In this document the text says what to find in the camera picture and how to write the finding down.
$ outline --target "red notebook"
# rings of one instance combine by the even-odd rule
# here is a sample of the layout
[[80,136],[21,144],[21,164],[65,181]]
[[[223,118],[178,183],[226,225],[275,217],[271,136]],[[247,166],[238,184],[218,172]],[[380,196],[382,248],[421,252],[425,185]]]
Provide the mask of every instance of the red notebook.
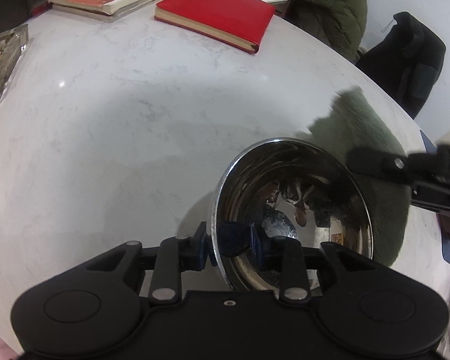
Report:
[[254,54],[274,12],[261,0],[163,0],[155,18]]

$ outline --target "black chair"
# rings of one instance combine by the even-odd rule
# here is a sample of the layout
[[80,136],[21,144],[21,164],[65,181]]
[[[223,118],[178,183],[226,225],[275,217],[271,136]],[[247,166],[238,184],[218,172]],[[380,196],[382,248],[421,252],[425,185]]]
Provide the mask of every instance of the black chair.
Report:
[[445,44],[408,12],[383,42],[368,51],[356,67],[369,76],[413,119],[427,101],[442,71]]

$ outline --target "green padded coat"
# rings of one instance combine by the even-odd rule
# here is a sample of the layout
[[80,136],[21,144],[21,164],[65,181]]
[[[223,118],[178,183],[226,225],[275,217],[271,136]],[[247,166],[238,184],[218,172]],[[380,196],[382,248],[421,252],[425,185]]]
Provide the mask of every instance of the green padded coat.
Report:
[[294,0],[286,19],[355,62],[367,23],[367,0]]

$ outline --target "white marble table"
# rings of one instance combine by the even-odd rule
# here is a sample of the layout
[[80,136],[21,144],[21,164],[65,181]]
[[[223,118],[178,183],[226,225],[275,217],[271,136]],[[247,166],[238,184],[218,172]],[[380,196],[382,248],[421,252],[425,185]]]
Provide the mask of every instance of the white marble table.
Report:
[[[48,11],[0,104],[0,335],[27,288],[130,239],[193,233],[230,161],[307,131],[359,85],[406,151],[417,125],[353,65],[274,17],[249,55],[152,19],[113,24]],[[450,298],[434,214],[411,208],[393,268]],[[218,273],[185,288],[226,288]]]

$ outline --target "stainless steel bowl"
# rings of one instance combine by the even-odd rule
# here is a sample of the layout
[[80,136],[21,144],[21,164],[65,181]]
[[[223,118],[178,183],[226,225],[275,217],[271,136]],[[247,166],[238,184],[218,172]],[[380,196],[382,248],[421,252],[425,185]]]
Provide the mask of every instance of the stainless steel bowl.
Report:
[[[269,236],[293,237],[307,247],[333,241],[373,255],[370,217],[351,175],[334,157],[297,139],[268,139],[241,152],[220,179],[207,223],[228,283],[237,290],[277,290],[279,272],[259,271],[248,253],[220,256],[217,224],[224,220],[260,223]],[[317,287],[315,273],[308,276]]]

